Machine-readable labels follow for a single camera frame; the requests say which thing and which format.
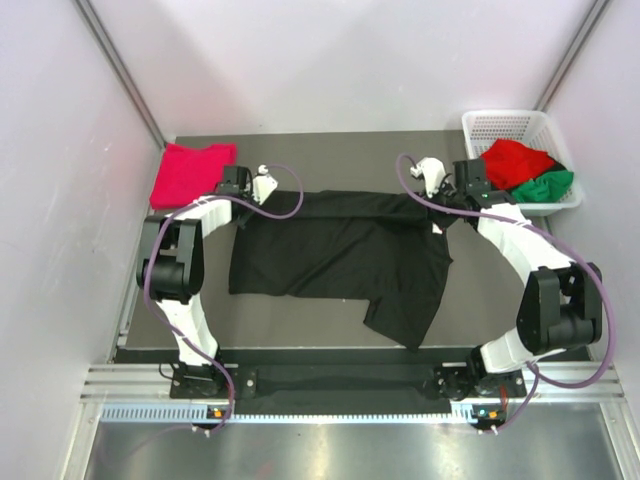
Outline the black t shirt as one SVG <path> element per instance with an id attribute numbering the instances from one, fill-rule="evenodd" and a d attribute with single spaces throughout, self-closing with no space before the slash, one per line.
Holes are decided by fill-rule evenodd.
<path id="1" fill-rule="evenodd" d="M 228 276 L 236 294 L 366 300 L 364 324 L 410 351 L 441 305 L 452 259 L 445 234 L 406 194 L 277 191 L 274 212 L 237 230 Z"/>

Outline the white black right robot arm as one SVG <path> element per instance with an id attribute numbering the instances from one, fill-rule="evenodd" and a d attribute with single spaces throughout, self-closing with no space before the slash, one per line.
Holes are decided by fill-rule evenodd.
<path id="1" fill-rule="evenodd" d="M 430 200 L 440 207 L 435 211 L 440 228 L 458 218 L 451 209 L 471 212 L 465 220 L 496 247 L 524 285 L 515 326 L 467 357 L 466 380 L 474 393 L 490 395 L 503 375 L 527 362 L 601 339 L 602 300 L 593 277 L 534 231 L 506 193 L 469 195 L 444 184 Z"/>

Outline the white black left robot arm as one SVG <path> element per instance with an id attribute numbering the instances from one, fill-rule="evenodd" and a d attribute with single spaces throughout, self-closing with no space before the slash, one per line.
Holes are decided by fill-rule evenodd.
<path id="1" fill-rule="evenodd" d="M 204 240 L 239 218 L 236 206 L 266 215 L 265 194 L 205 195 L 167 215 L 143 222 L 136 281 L 145 305 L 176 340 L 178 362 L 172 380 L 207 397 L 235 395 L 201 301 Z"/>

